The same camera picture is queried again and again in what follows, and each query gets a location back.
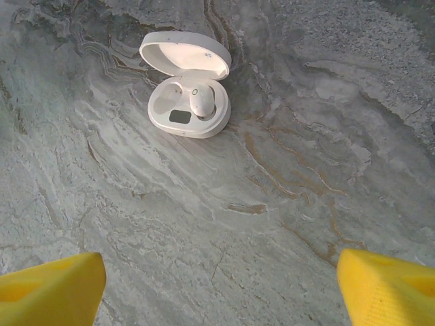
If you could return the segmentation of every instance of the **earbud case lid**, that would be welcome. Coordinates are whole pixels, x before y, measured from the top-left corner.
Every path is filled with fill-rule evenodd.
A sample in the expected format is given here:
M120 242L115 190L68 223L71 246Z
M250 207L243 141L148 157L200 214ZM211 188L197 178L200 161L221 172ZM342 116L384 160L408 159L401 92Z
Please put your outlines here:
M139 52L147 64L170 76L221 80L230 73L230 52L218 41L198 33L148 33Z

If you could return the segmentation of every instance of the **white earbud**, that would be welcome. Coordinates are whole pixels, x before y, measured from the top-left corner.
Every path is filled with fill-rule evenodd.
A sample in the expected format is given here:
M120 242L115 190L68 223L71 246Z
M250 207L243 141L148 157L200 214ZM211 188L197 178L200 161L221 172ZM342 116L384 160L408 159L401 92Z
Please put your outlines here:
M196 85L190 89L190 109L198 117L208 117L215 109L213 91L208 85Z

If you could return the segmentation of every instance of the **gray marble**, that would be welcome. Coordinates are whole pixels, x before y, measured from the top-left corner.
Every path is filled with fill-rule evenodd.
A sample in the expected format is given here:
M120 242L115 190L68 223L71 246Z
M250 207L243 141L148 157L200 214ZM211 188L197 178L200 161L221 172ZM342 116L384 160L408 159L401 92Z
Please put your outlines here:
M147 117L167 30L232 54L216 137ZM95 325L350 325L343 248L435 266L427 35L374 1L1 0L0 273L101 252Z

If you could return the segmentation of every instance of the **open earbud case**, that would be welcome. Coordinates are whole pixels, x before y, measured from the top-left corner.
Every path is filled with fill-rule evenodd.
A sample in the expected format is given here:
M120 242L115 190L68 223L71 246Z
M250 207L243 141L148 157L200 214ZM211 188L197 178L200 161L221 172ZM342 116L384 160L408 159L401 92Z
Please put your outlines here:
M148 101L153 125L171 134L208 138L227 125L231 105L225 88L217 82L230 73L231 55L216 40L191 32L153 32L139 48L153 68L172 76L159 84ZM195 87L209 86L215 107L207 117L194 114L189 95Z

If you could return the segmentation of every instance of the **stone countertop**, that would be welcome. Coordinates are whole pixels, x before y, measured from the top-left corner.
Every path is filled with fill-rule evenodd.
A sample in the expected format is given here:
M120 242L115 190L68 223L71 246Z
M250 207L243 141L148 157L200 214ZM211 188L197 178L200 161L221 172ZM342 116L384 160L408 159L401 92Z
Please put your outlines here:
M229 125L166 134L138 48L232 54ZM0 274L102 253L95 325L350 325L345 247L435 266L435 66L378 3L0 1Z

